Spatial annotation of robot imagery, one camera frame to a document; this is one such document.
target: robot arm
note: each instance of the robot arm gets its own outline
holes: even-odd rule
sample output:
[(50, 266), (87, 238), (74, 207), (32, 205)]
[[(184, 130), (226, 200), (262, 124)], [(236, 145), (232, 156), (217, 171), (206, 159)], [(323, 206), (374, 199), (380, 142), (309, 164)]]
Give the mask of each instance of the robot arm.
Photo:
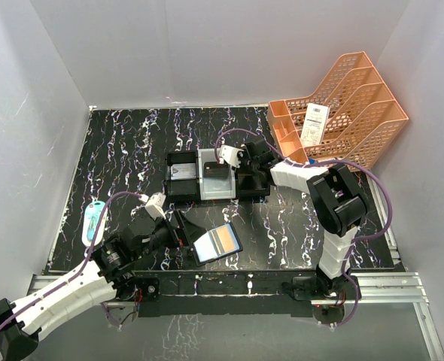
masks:
[(324, 246), (317, 273), (327, 294), (345, 281), (342, 265), (349, 269), (348, 251), (369, 203), (346, 165), (294, 166), (276, 159), (262, 137), (251, 139), (242, 149), (222, 145), (219, 157), (234, 168), (250, 168), (280, 187), (309, 193), (324, 228)]
[[(175, 211), (178, 226), (174, 227), (162, 210), (165, 201), (163, 194), (156, 193), (150, 198), (141, 196), (141, 200), (145, 203), (143, 214), (121, 233), (105, 240), (93, 251), (88, 262), (84, 260), (37, 293), (14, 302), (0, 300), (0, 325), (18, 314), (0, 330), (0, 351), (4, 361), (24, 359), (56, 327), (88, 308), (115, 298), (130, 297), (137, 287), (136, 277), (132, 273), (135, 262), (157, 249), (187, 246), (196, 257), (197, 264), (199, 261), (211, 262), (237, 251), (239, 240), (232, 224), (207, 232)], [(219, 229), (224, 229), (224, 234), (233, 235), (234, 249), (227, 253), (214, 251), (212, 254), (211, 237)]]

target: receipt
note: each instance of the receipt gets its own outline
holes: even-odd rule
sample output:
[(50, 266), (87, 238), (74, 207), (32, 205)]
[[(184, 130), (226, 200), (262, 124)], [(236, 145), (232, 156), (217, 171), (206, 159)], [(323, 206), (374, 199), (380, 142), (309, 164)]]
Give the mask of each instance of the receipt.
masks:
[(310, 147), (321, 143), (328, 117), (329, 107), (313, 103), (307, 104), (306, 118), (304, 119), (303, 130), (300, 135), (303, 147)]

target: white label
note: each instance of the white label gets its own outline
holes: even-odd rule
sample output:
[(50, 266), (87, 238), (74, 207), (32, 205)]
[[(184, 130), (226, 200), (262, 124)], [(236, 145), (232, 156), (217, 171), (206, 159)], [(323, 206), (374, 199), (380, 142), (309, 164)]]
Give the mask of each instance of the white label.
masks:
[(329, 107), (313, 103), (307, 104), (306, 118), (300, 135), (303, 147), (321, 143), (328, 117)]
[(170, 176), (173, 181), (177, 179), (195, 179), (197, 176), (195, 163), (174, 164), (170, 167)]

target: gray wall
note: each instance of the gray wall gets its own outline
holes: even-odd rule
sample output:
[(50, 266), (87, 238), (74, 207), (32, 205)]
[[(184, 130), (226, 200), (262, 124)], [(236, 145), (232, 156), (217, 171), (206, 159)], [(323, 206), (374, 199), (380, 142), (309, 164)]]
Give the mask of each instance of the gray wall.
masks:
[(403, 261), (421, 275), (444, 349), (444, 2), (413, 0), (377, 66), (411, 123), (376, 173)]
[(0, 0), (0, 299), (46, 263), (87, 105), (28, 0)]
[(118, 332), (108, 328), (102, 309), (95, 307), (55, 329), (29, 359), (429, 360), (412, 304), (360, 305), (354, 319), (335, 332), (305, 320), (288, 315), (156, 317), (137, 319)]
[(409, 0), (32, 0), (88, 105), (306, 96), (343, 53), (376, 61)]

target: white wall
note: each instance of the white wall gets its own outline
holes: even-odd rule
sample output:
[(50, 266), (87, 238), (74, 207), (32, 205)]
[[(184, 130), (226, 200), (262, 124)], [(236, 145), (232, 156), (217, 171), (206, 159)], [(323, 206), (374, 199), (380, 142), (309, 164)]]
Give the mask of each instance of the white wall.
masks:
[(376, 61), (409, 0), (31, 0), (99, 108), (309, 95), (343, 53)]
[(377, 66), (411, 123), (379, 161), (405, 264), (420, 273), (444, 349), (444, 2), (412, 0)]
[(46, 263), (87, 105), (28, 0), (0, 0), (0, 299)]

